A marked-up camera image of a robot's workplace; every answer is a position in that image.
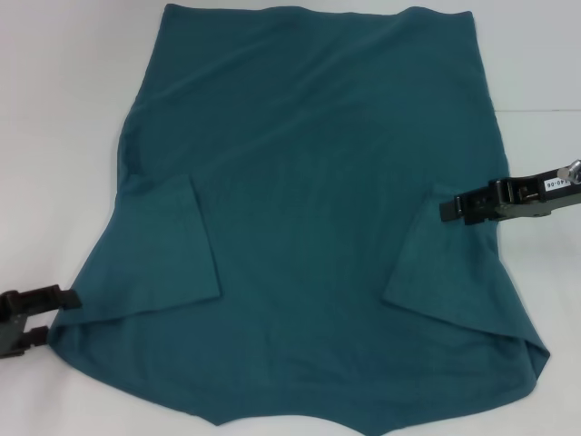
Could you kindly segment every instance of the teal shirt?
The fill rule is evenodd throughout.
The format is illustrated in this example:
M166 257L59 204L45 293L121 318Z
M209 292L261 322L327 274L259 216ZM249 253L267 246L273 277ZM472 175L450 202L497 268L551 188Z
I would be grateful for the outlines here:
M168 5L50 343L215 424L374 436L517 400L548 352L496 224L438 216L507 174L471 13Z

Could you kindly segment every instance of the white surface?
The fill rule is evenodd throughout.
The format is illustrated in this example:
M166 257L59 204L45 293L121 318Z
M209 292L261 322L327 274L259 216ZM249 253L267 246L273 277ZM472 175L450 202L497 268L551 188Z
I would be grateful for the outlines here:
M581 157L581 5L574 1L227 1L392 14L472 10L513 175ZM0 0L0 291L71 284L106 225L115 148L164 2ZM391 434L569 436L581 428L581 206L502 223L502 257L553 357L531 396ZM43 324L46 316L35 317ZM11 436L357 435L276 417L220 428L89 379L43 347L0 361L0 422Z

